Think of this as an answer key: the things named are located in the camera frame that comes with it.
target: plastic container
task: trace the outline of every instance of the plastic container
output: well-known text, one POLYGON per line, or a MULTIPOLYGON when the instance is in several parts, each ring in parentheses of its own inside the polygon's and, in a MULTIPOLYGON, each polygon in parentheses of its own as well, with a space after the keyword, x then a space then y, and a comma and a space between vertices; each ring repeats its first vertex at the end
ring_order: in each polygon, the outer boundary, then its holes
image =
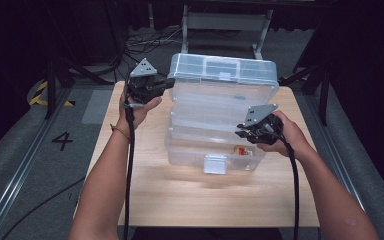
POLYGON ((205 96, 209 103, 240 105, 266 104, 278 91, 276 64, 195 54, 175 54, 169 78, 173 101, 196 101, 205 96))
POLYGON ((200 167, 205 173, 211 174, 226 174, 227 170, 255 170, 265 155, 255 145, 185 140, 173 138, 170 131, 166 135, 165 145, 171 164, 200 167), (242 147, 252 155, 235 154, 235 147, 242 147))
POLYGON ((267 104, 278 91, 276 65, 175 54, 168 77, 176 79, 165 139, 169 162, 215 174, 254 170, 265 153, 237 136, 236 126, 250 106, 267 104))

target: printed number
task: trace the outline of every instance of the printed number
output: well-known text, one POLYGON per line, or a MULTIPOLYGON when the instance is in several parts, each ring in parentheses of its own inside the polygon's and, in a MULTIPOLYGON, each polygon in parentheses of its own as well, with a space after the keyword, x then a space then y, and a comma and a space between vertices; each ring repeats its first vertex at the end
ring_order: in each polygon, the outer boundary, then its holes
POLYGON ((59 135, 58 137, 54 138, 54 139, 52 140, 52 142, 55 142, 55 143, 62 143, 60 151, 64 151, 65 144, 66 144, 66 143, 73 142, 73 140, 68 139, 69 136, 70 136, 70 133, 68 133, 68 132, 64 132, 63 134, 61 134, 61 135, 59 135))

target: clear plastic storage box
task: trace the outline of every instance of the clear plastic storage box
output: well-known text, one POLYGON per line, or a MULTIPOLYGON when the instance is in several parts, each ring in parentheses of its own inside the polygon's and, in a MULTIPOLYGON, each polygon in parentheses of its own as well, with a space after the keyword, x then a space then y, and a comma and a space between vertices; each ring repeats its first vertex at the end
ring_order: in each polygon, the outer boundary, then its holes
POLYGON ((174 106, 165 144, 172 164, 254 170, 265 153, 235 134, 249 106, 267 104, 279 88, 270 61, 175 54, 169 78, 174 106))

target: person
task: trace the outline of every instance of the person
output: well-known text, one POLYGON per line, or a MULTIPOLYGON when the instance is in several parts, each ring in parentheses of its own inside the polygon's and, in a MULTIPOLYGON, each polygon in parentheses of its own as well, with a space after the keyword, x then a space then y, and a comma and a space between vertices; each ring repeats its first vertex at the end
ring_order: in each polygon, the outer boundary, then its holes
MULTIPOLYGON (((129 148, 127 137, 129 127, 125 120, 124 108, 121 107, 123 102, 124 94, 120 98, 120 116, 116 124, 120 130, 114 129, 84 183, 68 235, 70 240, 118 239, 117 227, 125 199, 129 148)), ((157 107, 160 102, 161 97, 157 97, 143 107, 134 109, 134 127, 137 128, 144 121, 147 112, 157 107)), ((307 176, 324 237, 341 240, 378 239, 376 229, 369 217, 328 169, 320 155, 309 145, 297 124, 280 111, 273 114, 282 120, 285 139, 294 149, 295 157, 307 176)), ((259 143, 257 146, 266 152, 279 152, 288 156, 284 144, 279 140, 273 145, 259 143)), ((162 236, 161 239, 173 238, 162 236)))

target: table surface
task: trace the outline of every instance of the table surface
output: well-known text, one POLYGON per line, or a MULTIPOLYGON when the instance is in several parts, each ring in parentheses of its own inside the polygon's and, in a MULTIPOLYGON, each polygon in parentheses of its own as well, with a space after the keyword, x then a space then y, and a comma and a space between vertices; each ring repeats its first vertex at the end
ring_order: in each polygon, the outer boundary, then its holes
MULTIPOLYGON (((118 119, 123 83, 116 84, 89 165, 96 163, 118 119)), ((313 141, 292 91, 280 87, 271 101, 301 127, 313 141)), ((131 185, 130 225, 203 227, 292 227, 294 185, 288 158, 267 153, 254 171, 203 173, 202 168, 171 165, 164 146, 169 110, 168 91, 162 103, 148 113, 136 131, 131 185)), ((300 226, 318 227, 313 195, 298 164, 300 226)), ((123 225, 124 211, 119 224, 123 225)))

